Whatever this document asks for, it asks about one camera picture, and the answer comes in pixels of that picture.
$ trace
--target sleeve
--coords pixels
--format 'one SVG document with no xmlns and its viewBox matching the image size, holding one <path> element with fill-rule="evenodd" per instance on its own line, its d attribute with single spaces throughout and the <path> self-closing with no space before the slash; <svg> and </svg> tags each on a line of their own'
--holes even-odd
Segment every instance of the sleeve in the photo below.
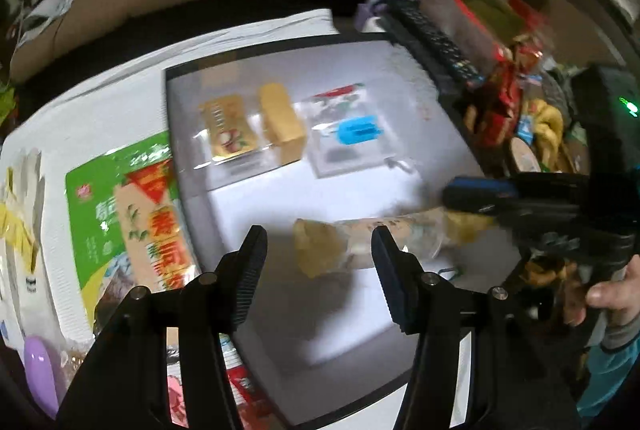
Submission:
<svg viewBox="0 0 640 430">
<path fill-rule="evenodd" d="M 640 333 L 640 315 L 621 327 L 607 327 L 602 349 L 604 352 L 619 352 L 628 347 Z"/>
</svg>

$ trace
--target green led light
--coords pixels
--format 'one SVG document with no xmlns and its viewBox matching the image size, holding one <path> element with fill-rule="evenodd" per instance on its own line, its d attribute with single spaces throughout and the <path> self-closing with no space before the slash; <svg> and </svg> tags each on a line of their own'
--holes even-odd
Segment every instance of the green led light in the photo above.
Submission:
<svg viewBox="0 0 640 430">
<path fill-rule="evenodd" d="M 619 100 L 620 100 L 620 103 L 622 103 L 623 105 L 626 106 L 626 108 L 628 108 L 629 114 L 631 114 L 634 118 L 638 117 L 638 107 L 634 103 L 628 102 L 622 96 L 620 96 Z"/>
</svg>

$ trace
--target gray tray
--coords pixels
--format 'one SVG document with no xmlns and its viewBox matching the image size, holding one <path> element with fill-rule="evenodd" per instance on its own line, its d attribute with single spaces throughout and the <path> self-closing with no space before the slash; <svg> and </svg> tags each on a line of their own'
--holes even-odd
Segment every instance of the gray tray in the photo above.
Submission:
<svg viewBox="0 0 640 430">
<path fill-rule="evenodd" d="M 211 166 L 202 166 L 197 106 L 212 93 L 251 96 L 267 82 L 284 84 L 293 102 L 367 84 L 414 172 L 378 167 L 318 180 L 303 159 L 218 187 Z M 392 323 L 376 271 L 306 278 L 294 261 L 290 227 L 297 217 L 332 221 L 427 209 L 453 177 L 482 175 L 429 77 L 382 35 L 314 37 L 171 68 L 166 96 L 180 196 L 202 270 L 236 250 L 252 224 L 267 229 L 265 268 L 234 342 L 280 415 L 290 425 L 320 428 L 406 382 L 417 338 Z M 456 285 L 484 292 L 518 259 L 508 234 L 495 229 L 459 251 L 441 252 L 426 269 L 461 266 Z"/>
</svg>

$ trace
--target finger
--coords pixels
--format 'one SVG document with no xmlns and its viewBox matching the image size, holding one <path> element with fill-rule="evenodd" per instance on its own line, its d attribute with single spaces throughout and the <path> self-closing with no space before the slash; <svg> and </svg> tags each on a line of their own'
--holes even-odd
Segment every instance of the finger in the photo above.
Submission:
<svg viewBox="0 0 640 430">
<path fill-rule="evenodd" d="M 634 278 L 640 276 L 640 255 L 634 255 L 631 261 L 626 265 L 626 275 L 627 278 Z"/>
<path fill-rule="evenodd" d="M 587 317 L 587 309 L 583 306 L 567 306 L 565 305 L 562 313 L 564 323 L 573 327 L 580 325 Z"/>
<path fill-rule="evenodd" d="M 634 296 L 634 283 L 601 282 L 596 284 L 587 293 L 587 304 L 598 309 L 626 309 L 629 300 Z"/>
</svg>

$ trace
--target black remote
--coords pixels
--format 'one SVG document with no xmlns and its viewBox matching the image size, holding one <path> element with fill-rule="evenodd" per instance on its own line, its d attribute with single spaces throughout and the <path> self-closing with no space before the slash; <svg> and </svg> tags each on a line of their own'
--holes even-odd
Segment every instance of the black remote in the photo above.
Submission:
<svg viewBox="0 0 640 430">
<path fill-rule="evenodd" d="M 457 83 L 469 90 L 482 85 L 484 78 L 478 70 L 465 58 L 458 46 L 420 12 L 417 2 L 389 0 L 386 4 L 389 15 L 432 51 Z"/>
</svg>

